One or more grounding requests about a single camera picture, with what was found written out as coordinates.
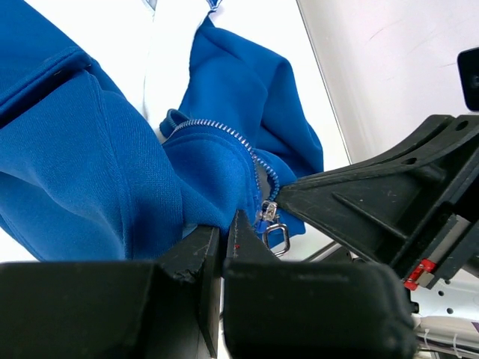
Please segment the blue jacket with white lining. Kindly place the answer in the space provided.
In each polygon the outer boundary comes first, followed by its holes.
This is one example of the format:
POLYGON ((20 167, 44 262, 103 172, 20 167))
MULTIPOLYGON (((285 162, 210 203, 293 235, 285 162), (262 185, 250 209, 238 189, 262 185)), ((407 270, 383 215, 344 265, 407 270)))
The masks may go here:
POLYGON ((220 1, 80 1, 64 22, 1 3, 1 230, 39 261, 149 260, 246 213, 304 223, 278 193, 323 170, 290 62, 215 24, 220 1))

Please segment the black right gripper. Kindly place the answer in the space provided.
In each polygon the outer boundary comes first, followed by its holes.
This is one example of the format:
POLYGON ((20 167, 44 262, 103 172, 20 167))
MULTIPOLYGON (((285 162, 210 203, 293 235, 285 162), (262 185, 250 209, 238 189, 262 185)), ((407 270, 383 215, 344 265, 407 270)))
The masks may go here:
POLYGON ((478 252, 478 117, 432 115, 378 156, 286 185, 278 204, 430 289, 478 252))

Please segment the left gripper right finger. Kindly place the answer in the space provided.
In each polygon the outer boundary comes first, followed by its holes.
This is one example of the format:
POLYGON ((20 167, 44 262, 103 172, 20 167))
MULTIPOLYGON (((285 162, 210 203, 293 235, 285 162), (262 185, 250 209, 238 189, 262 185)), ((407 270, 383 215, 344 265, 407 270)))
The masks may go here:
POLYGON ((388 266, 282 261, 238 211, 223 276, 225 345, 233 358, 413 358, 417 352, 411 304, 388 266))

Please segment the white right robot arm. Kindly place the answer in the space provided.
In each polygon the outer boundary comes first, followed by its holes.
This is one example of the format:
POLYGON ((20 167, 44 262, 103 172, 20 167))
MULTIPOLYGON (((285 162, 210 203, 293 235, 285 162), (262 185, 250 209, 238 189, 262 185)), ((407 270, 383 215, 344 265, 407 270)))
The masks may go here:
POLYGON ((284 211, 390 267, 421 316, 478 319, 478 117, 432 115, 390 150, 302 178, 284 211))

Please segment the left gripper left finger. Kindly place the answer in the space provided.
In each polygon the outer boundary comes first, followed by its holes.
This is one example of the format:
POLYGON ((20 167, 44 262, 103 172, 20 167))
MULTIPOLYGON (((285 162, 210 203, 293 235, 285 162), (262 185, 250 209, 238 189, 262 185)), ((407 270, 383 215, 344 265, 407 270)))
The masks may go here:
POLYGON ((157 260, 4 263, 3 358, 215 358, 221 243, 197 227, 157 260))

